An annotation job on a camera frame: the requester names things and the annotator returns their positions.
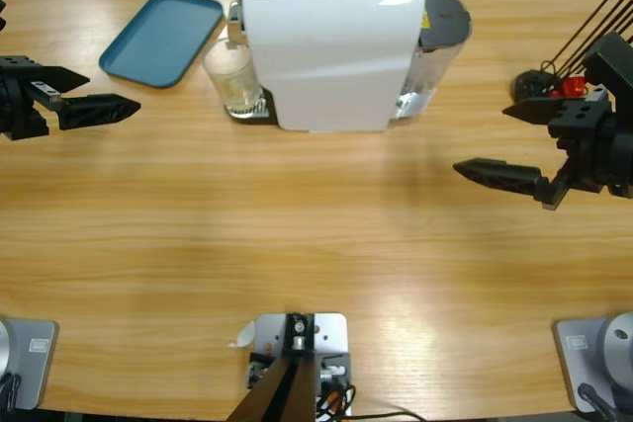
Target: black cable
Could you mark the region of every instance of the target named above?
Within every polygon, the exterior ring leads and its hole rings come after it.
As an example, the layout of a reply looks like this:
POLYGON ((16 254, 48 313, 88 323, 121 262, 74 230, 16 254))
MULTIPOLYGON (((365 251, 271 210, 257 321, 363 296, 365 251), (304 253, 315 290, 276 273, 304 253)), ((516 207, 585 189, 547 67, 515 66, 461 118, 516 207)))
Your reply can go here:
POLYGON ((347 409, 352 405, 356 396, 356 386, 349 385, 344 387, 336 385, 332 390, 316 403, 316 419, 328 415, 326 422, 338 422, 341 420, 369 420, 369 419, 388 419, 391 417, 407 416, 419 422, 426 422, 426 419, 417 415, 410 410, 398 410, 395 412, 385 412, 382 414, 366 414, 366 415, 347 415, 347 409))
POLYGON ((332 420, 367 420, 367 419, 387 419, 390 417, 400 417, 401 415, 406 415, 408 417, 412 417, 415 420, 419 420, 419 422, 426 422, 426 419, 417 415, 415 412, 411 412, 410 410, 399 410, 397 412, 385 412, 384 414, 367 414, 367 415, 342 415, 333 418, 332 420))

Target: coffee machine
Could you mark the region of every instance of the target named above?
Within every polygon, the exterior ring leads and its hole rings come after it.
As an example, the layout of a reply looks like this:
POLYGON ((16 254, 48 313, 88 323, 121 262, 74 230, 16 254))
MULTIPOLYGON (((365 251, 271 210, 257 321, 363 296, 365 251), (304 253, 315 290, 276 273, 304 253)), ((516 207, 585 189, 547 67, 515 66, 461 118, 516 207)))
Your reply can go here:
POLYGON ((228 38, 250 49, 268 119, 310 131, 382 130, 418 47, 424 0, 237 0, 228 38))

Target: wooden table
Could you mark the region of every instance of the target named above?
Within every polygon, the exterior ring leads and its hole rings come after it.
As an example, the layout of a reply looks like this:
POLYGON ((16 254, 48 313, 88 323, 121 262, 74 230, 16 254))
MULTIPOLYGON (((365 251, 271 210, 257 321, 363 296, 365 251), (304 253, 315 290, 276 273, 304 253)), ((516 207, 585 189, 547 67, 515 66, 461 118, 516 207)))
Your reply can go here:
POLYGON ((5 1, 2 54, 142 103, 0 144, 0 311, 59 323, 46 408, 225 418, 242 326, 329 310, 348 317, 357 413, 569 410, 552 324, 633 307, 633 203, 571 192, 543 211, 451 168, 556 170, 546 128, 500 110, 599 0, 463 0, 473 36, 424 115, 351 134, 231 122, 199 60, 165 90, 109 77, 97 59, 146 0, 5 1))

